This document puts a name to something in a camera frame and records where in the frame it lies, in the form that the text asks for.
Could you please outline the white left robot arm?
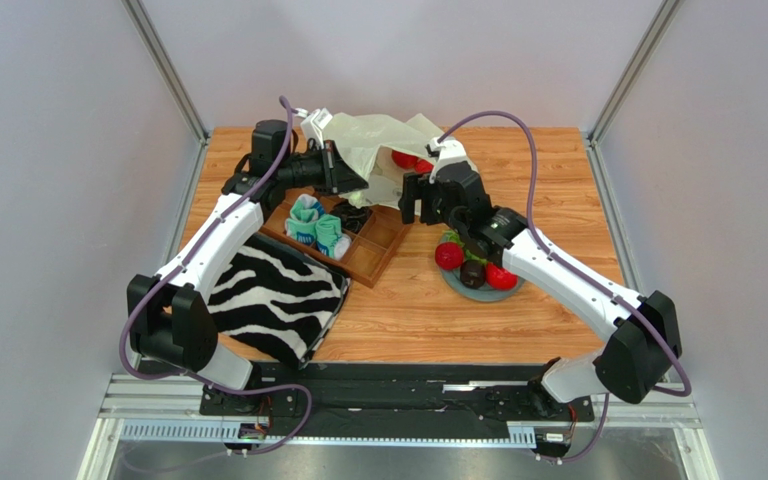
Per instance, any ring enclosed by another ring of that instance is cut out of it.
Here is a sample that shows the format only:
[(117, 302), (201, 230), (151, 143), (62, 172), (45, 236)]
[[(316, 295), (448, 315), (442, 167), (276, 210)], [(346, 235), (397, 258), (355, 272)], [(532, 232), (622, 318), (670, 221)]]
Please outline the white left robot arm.
[(208, 387), (248, 395), (253, 364), (219, 341), (207, 308), (224, 268), (256, 234), (288, 191), (308, 188), (341, 195), (368, 182), (341, 157), (335, 141), (309, 130), (296, 151), (291, 120), (264, 120), (251, 133), (250, 151), (226, 181), (212, 213), (189, 243), (151, 276), (136, 275), (127, 287), (129, 316), (118, 349), (125, 369), (134, 351)]

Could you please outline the red ridged fruit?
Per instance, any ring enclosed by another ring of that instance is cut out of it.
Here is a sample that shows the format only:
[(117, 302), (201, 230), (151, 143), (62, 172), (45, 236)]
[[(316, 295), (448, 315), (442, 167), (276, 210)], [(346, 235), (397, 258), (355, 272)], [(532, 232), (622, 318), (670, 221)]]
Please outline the red ridged fruit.
[(433, 171), (434, 165), (427, 160), (419, 159), (414, 164), (413, 169), (418, 174), (428, 174)]

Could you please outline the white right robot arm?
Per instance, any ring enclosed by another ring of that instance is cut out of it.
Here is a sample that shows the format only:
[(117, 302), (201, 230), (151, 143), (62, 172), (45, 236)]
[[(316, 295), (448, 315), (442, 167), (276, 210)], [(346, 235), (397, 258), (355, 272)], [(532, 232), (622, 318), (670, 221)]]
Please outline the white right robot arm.
[(543, 397), (569, 403), (611, 394), (639, 404), (652, 391), (685, 397), (688, 374), (674, 302), (617, 284), (552, 243), (531, 218), (492, 204), (479, 174), (466, 162), (437, 173), (407, 173), (399, 201), (406, 224), (446, 224), (465, 246), (550, 294), (604, 341), (575, 359), (549, 361), (531, 385)]

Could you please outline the pale green plastic bag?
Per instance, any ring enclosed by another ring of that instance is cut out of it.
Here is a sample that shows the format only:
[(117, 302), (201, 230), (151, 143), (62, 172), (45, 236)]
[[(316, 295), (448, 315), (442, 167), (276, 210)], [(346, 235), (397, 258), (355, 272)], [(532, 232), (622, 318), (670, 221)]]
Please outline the pale green plastic bag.
[(324, 129), (325, 140), (335, 141), (345, 163), (368, 181), (367, 189), (342, 197), (355, 207), (379, 205), (397, 209), (403, 175), (413, 170), (396, 166), (391, 152), (400, 151), (432, 163), (426, 145), (443, 131), (422, 114), (405, 122), (386, 114), (332, 115)]

